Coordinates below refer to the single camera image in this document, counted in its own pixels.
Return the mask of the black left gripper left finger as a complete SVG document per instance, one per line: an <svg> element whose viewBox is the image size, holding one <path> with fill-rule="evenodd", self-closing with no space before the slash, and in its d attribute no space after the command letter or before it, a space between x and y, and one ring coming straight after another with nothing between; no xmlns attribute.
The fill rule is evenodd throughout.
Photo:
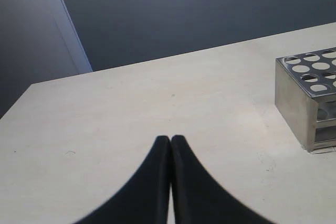
<svg viewBox="0 0 336 224"><path fill-rule="evenodd" d="M171 142L161 135L126 184L77 223L167 223L170 183Z"/></svg>

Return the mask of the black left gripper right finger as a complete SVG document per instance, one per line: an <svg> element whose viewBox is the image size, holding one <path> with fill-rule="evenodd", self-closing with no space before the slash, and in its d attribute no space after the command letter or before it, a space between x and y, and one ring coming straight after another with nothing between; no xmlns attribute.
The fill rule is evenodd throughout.
<svg viewBox="0 0 336 224"><path fill-rule="evenodd" d="M204 168L186 138L171 139L176 223L271 223L227 192Z"/></svg>

